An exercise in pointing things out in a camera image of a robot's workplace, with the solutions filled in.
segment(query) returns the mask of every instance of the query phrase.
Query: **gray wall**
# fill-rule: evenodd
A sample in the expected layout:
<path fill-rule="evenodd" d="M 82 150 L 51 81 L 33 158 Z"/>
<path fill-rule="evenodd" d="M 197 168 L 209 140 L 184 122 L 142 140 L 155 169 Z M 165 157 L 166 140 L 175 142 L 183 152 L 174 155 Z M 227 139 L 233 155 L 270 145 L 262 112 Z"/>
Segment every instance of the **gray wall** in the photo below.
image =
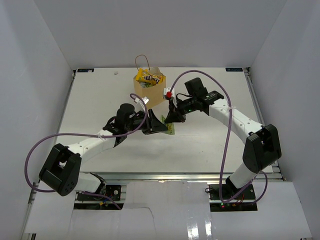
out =
<path fill-rule="evenodd" d="M 251 66 L 286 0 L 35 0 L 80 67 Z"/>
<path fill-rule="evenodd" d="M 279 129 L 280 169 L 293 181 L 316 240 L 320 239 L 319 69 L 320 1 L 288 0 L 252 65 L 252 81 L 266 123 Z"/>
<path fill-rule="evenodd" d="M 0 0 L 0 239 L 20 239 L 30 148 L 58 129 L 72 71 L 33 0 Z M 51 142 L 30 163 L 36 179 Z"/>

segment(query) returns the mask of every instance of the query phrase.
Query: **green snack package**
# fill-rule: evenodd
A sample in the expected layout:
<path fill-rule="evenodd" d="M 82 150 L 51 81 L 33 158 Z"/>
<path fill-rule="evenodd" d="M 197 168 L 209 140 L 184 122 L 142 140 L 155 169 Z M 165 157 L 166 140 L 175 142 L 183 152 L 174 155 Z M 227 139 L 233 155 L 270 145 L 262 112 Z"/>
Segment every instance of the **green snack package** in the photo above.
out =
<path fill-rule="evenodd" d="M 164 131 L 163 133 L 169 134 L 169 135 L 175 135 L 175 125 L 173 123 L 165 124 L 165 120 L 166 120 L 166 118 L 163 115 L 161 115 L 161 122 L 164 125 L 166 125 L 166 127 L 168 128 L 168 131 Z"/>

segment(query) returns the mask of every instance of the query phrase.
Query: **white wall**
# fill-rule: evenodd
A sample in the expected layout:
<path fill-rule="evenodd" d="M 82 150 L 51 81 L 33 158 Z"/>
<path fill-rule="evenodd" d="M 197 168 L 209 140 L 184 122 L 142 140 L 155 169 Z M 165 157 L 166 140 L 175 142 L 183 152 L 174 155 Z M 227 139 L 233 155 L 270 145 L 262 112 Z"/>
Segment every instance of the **white wall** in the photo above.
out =
<path fill-rule="evenodd" d="M 0 239 L 20 239 L 30 195 L 24 161 L 58 129 L 72 71 L 33 0 L 0 1 Z M 37 179 L 51 143 L 30 163 Z"/>
<path fill-rule="evenodd" d="M 319 0 L 287 1 L 252 65 L 252 81 L 266 123 L 279 129 L 280 169 L 293 181 L 312 236 L 318 240 Z"/>
<path fill-rule="evenodd" d="M 251 66 L 286 0 L 35 0 L 72 69 Z"/>

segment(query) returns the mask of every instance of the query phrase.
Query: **white table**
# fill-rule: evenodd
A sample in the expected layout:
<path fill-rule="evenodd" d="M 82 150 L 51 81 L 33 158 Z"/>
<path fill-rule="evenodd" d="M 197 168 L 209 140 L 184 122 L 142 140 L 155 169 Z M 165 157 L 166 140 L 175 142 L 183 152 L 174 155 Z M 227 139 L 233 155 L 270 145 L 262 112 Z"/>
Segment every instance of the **white table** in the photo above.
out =
<path fill-rule="evenodd" d="M 176 77 L 187 70 L 204 71 L 217 79 L 239 111 L 257 121 L 244 72 L 226 72 L 225 68 L 162 67 L 160 70 L 170 87 Z M 114 116 L 122 103 L 135 104 L 129 97 L 134 92 L 136 68 L 95 68 L 93 72 L 77 72 L 63 116 L 60 133 L 96 134 Z M 187 93 L 184 82 L 200 77 L 208 92 L 221 89 L 199 73 L 188 73 L 175 87 L 176 93 Z M 155 115 L 167 116 L 168 102 L 153 108 Z M 157 133 L 143 135 L 138 131 L 116 148 L 103 152 L 82 167 L 82 172 L 109 173 L 218 173 L 227 128 L 203 112 L 186 116 L 185 123 L 175 123 L 175 135 Z M 57 143 L 69 145 L 82 138 L 62 136 Z M 231 134 L 224 172 L 232 173 L 242 163 L 244 144 Z M 265 171 L 272 172 L 268 166 Z"/>

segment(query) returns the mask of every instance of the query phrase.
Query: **brown paper bag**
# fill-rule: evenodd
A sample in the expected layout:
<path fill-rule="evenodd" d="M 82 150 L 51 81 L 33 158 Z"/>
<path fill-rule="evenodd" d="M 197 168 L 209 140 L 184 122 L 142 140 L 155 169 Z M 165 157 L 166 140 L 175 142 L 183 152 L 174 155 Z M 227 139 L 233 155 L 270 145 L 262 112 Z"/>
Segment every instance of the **brown paper bag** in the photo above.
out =
<path fill-rule="evenodd" d="M 149 62 L 148 59 L 145 55 L 139 55 L 139 56 L 144 56 L 146 58 L 146 61 L 148 63 L 148 67 L 149 67 Z M 139 57 L 137 56 L 135 58 L 135 65 L 137 67 L 137 58 Z M 149 67 L 149 73 L 154 75 L 154 74 L 161 74 L 163 75 L 163 73 L 160 72 L 160 69 L 158 67 Z M 163 99 L 163 92 L 164 92 L 164 88 L 166 88 L 166 76 L 163 75 L 163 81 L 162 83 L 159 83 L 157 85 L 151 86 L 151 87 L 147 87 L 147 88 L 143 88 L 140 83 L 136 80 L 136 76 L 133 77 L 133 86 L 134 86 L 134 91 L 135 94 L 137 94 L 139 97 L 143 98 L 143 97 L 147 97 L 149 99 L 149 102 L 146 104 L 147 108 L 153 108 L 154 106 L 162 103 L 164 101 Z"/>

